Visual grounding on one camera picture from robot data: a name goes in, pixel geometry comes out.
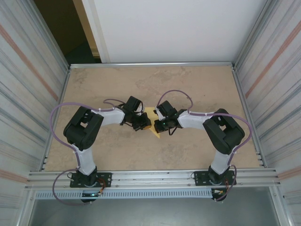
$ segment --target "table surface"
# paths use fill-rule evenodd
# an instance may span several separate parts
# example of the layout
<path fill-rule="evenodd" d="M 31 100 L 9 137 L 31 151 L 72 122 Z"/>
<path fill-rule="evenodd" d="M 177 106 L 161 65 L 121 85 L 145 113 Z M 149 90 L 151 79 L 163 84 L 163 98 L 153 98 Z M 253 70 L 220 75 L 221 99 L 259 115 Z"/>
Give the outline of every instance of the table surface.
<path fill-rule="evenodd" d="M 94 108 L 109 108 L 106 98 L 127 101 L 134 96 L 145 107 L 154 107 L 161 95 L 180 89 L 192 97 L 195 112 L 214 112 L 219 108 L 245 118 L 229 66 L 198 67 L 127 67 L 72 69 L 64 102 L 80 102 Z M 163 99 L 177 109 L 187 108 L 190 101 L 173 92 Z M 64 106 L 59 113 L 55 133 L 66 141 L 63 129 L 77 106 Z M 238 121 L 248 136 L 248 128 Z M 150 130 L 135 132 L 124 125 L 101 127 L 93 144 L 94 162 L 99 170 L 179 170 L 207 169 L 215 149 L 204 130 L 178 129 L 172 136 Z M 234 156 L 239 168 L 259 167 L 252 141 Z M 76 167 L 72 150 L 53 139 L 45 170 L 67 170 Z"/>

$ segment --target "aluminum frame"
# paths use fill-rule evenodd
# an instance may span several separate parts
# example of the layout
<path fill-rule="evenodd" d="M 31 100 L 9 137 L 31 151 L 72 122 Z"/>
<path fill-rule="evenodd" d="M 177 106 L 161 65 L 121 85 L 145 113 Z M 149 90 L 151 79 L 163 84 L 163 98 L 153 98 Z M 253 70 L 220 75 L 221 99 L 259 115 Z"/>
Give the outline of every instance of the aluminum frame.
<path fill-rule="evenodd" d="M 243 95 L 236 71 L 231 62 L 171 62 L 171 63 L 128 63 L 128 64 L 88 64 L 88 65 L 71 65 L 72 68 L 112 68 L 112 67 L 158 67 L 158 66 L 231 66 L 232 74 L 236 83 L 238 94 L 245 111 L 246 117 L 252 123 L 250 112 L 248 111 L 245 97 Z M 62 95 L 60 96 L 61 103 L 66 91 L 70 71 L 66 78 Z M 56 124 L 59 111 L 55 116 L 54 126 Z M 48 145 L 45 153 L 49 152 L 52 136 L 49 136 Z M 256 133 L 253 134 L 254 146 L 260 164 L 264 165 L 264 155 L 261 153 L 261 145 Z M 207 169 L 191 169 L 191 170 L 145 170 L 145 171 L 112 171 L 113 180 L 112 187 L 108 190 L 128 190 L 128 189 L 193 189 L 196 188 L 194 179 L 191 178 L 191 173 L 194 171 L 206 171 Z M 27 225 L 33 210 L 35 197 L 39 191 L 50 191 L 52 183 L 60 172 L 31 172 L 28 178 L 28 183 L 24 192 L 24 207 L 18 218 L 17 225 Z M 56 191 L 79 191 L 80 188 L 70 188 L 70 179 L 67 175 L 62 175 L 55 186 Z M 279 179 L 275 169 L 271 168 L 253 168 L 253 169 L 238 169 L 237 185 L 235 187 L 262 187 L 270 188 L 272 197 L 275 191 L 279 191 Z M 215 186 L 205 186 L 204 188 L 215 188 Z M 283 200 L 273 197 L 274 205 L 277 210 L 279 222 L 281 225 L 291 223 L 287 214 Z"/>
<path fill-rule="evenodd" d="M 113 189 L 160 189 L 195 188 L 195 181 L 191 177 L 194 171 L 208 171 L 208 169 L 187 170 L 137 170 L 137 171 L 101 171 L 111 172 Z M 25 190 L 52 190 L 52 184 L 56 176 L 61 172 L 31 172 Z M 56 190 L 83 190 L 82 188 L 70 188 L 70 179 L 67 174 L 61 175 L 56 182 Z M 235 187 L 262 187 L 280 186 L 275 169 L 270 168 L 246 168 L 238 169 L 237 185 Z M 217 188 L 220 186 L 202 186 L 203 188 Z"/>
<path fill-rule="evenodd" d="M 251 29 L 251 32 L 248 36 L 248 38 L 245 41 L 244 46 L 240 50 L 238 56 L 235 60 L 235 68 L 239 68 L 241 65 L 241 62 L 245 59 L 246 55 L 250 51 L 252 45 L 254 44 L 256 38 L 262 31 L 263 26 L 267 22 L 267 18 L 269 17 L 270 13 L 274 9 L 274 7 L 279 3 L 279 0 L 267 0 L 262 11 L 260 12 L 253 28 Z"/>
<path fill-rule="evenodd" d="M 61 92 L 60 98 L 57 101 L 58 105 L 61 104 L 63 102 L 63 100 L 64 100 L 64 96 L 65 96 L 66 89 L 67 89 L 67 84 L 68 84 L 68 81 L 69 81 L 69 78 L 70 78 L 70 73 L 71 73 L 71 70 L 69 70 L 68 73 L 67 73 L 67 75 L 66 75 L 66 78 L 65 78 L 65 81 L 64 81 L 64 84 L 63 84 L 63 88 L 62 88 L 62 92 Z M 56 123 L 57 123 L 60 111 L 61 111 L 61 108 L 59 108 L 55 112 L 55 115 L 53 117 L 53 122 L 52 122 L 53 128 L 56 127 Z M 44 154 L 44 157 L 43 157 L 43 159 L 41 160 L 41 162 L 39 164 L 40 171 L 45 168 L 45 164 L 47 162 L 47 157 L 48 157 L 48 154 L 49 154 L 49 151 L 50 151 L 50 146 L 51 146 L 52 138 L 53 138 L 53 136 L 52 136 L 51 132 L 49 131 L 48 132 L 47 142 L 46 142 L 46 145 L 45 145 L 45 150 L 44 150 L 45 154 Z"/>
<path fill-rule="evenodd" d="M 208 61 L 208 62 L 153 62 L 153 63 L 107 63 L 107 64 L 72 64 L 73 68 L 101 68 L 101 67 L 168 67 L 168 66 L 232 66 L 230 61 Z"/>

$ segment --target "robotic arm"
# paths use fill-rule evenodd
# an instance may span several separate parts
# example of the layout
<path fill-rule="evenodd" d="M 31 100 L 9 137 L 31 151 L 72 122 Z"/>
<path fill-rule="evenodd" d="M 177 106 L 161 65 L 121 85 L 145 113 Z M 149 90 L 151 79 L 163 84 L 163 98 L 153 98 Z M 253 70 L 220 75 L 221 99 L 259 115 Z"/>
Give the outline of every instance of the robotic arm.
<path fill-rule="evenodd" d="M 148 129 L 151 121 L 147 113 L 143 113 L 143 104 L 135 97 L 130 97 L 125 104 L 114 109 L 93 111 L 80 107 L 64 129 L 64 136 L 69 144 L 76 149 L 78 170 L 77 183 L 95 186 L 97 167 L 93 161 L 92 144 L 95 142 L 99 129 L 109 124 L 131 123 L 133 129 Z"/>
<path fill-rule="evenodd" d="M 209 181 L 213 185 L 220 185 L 230 168 L 234 148 L 245 136 L 243 129 L 232 117 L 210 116 L 214 113 L 228 112 L 224 109 L 214 113 L 188 112 L 186 109 L 177 111 L 168 101 L 165 101 L 156 107 L 155 113 L 159 116 L 159 120 L 156 120 L 154 125 L 157 133 L 168 130 L 169 135 L 172 135 L 177 128 L 204 129 L 207 132 L 216 148 L 214 160 L 208 170 Z"/>

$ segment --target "yellow object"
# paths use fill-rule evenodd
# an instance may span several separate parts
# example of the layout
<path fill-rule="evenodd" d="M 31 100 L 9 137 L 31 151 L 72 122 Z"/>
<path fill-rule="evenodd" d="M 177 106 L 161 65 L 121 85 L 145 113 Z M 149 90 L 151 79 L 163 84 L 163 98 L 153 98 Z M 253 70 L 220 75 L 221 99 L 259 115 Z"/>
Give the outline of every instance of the yellow object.
<path fill-rule="evenodd" d="M 150 119 L 151 121 L 151 127 L 150 127 L 150 131 L 153 132 L 153 134 L 156 135 L 156 137 L 160 138 L 160 134 L 156 132 L 155 130 L 155 120 L 159 119 L 159 117 L 154 113 L 155 108 L 154 107 L 146 107 L 144 109 L 144 112 L 147 113 L 147 117 Z"/>

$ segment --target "black mounting bracket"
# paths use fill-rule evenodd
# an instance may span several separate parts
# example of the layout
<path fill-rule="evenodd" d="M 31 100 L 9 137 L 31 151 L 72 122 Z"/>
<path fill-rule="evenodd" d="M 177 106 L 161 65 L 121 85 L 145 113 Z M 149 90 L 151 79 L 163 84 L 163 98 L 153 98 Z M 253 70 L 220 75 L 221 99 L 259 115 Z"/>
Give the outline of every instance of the black mounting bracket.
<path fill-rule="evenodd" d="M 101 188 L 103 187 L 103 184 L 101 183 L 101 181 L 99 181 L 98 179 L 101 178 L 102 180 L 104 180 L 105 182 L 105 187 L 111 187 L 111 182 L 112 182 L 112 173 L 103 173 L 103 172 L 97 172 L 96 173 L 96 180 L 95 182 L 90 185 L 87 186 L 85 185 L 85 182 L 82 178 L 82 176 L 79 173 L 69 173 L 72 174 L 71 175 L 71 181 L 70 181 L 70 187 L 97 187 L 97 188 Z"/>
<path fill-rule="evenodd" d="M 226 186 L 226 181 L 228 181 L 228 184 L 230 186 L 233 183 L 235 177 L 234 171 L 228 170 L 227 173 L 224 175 L 223 180 L 221 180 L 219 184 L 214 184 L 209 177 L 209 171 L 195 171 L 193 172 L 193 175 L 193 179 L 196 186 Z"/>

